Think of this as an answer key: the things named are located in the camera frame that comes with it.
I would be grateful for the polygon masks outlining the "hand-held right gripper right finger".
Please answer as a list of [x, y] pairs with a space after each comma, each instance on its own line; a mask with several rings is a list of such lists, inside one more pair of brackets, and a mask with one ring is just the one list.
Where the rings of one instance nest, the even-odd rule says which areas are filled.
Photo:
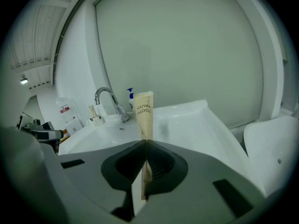
[[139, 224], [229, 224], [264, 201], [250, 180], [212, 156], [162, 142], [142, 146], [153, 180]]

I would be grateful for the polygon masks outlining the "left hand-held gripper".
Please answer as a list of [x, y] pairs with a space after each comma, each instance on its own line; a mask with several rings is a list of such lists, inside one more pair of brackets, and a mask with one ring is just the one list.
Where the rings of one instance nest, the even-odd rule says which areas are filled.
[[63, 131], [54, 130], [51, 122], [42, 123], [40, 119], [35, 119], [24, 112], [20, 115], [16, 128], [29, 130], [39, 141], [59, 140], [64, 137]]

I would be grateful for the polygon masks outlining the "white cup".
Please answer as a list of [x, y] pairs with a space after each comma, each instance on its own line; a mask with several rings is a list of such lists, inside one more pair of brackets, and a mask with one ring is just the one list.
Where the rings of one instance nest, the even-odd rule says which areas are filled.
[[104, 121], [100, 115], [97, 115], [97, 116], [90, 117], [86, 123], [96, 127], [96, 126], [102, 126], [104, 124]]

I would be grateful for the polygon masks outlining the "large grey blind window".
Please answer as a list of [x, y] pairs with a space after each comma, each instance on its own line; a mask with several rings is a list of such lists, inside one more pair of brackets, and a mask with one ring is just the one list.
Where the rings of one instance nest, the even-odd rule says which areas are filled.
[[228, 127], [258, 118], [263, 72], [235, 0], [101, 0], [100, 46], [113, 92], [153, 91], [154, 107], [205, 99]]

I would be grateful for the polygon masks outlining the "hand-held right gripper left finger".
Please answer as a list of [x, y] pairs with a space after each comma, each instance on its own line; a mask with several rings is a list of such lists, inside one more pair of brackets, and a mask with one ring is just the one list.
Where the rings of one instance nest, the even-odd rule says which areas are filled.
[[56, 156], [50, 179], [74, 223], [124, 223], [135, 218], [132, 184], [145, 161], [144, 141]]

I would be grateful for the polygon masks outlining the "white washbasin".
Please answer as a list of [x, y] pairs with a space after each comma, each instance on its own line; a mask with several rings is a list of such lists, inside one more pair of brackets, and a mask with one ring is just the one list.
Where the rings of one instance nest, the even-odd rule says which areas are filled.
[[[265, 189], [238, 140], [209, 109], [207, 101], [155, 108], [153, 138], [210, 155], [250, 180], [263, 195]], [[105, 116], [104, 123], [91, 123], [59, 147], [59, 155], [87, 152], [122, 145], [140, 139], [133, 114], [123, 123], [118, 114]]]

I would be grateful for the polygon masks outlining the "white pump soap bottle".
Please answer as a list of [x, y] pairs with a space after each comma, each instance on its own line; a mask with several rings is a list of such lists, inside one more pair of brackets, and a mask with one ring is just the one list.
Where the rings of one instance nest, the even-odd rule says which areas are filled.
[[130, 107], [131, 107], [131, 110], [132, 110], [133, 114], [135, 115], [133, 88], [128, 88], [127, 90], [129, 91], [129, 100], [128, 100], [128, 102], [130, 104]]

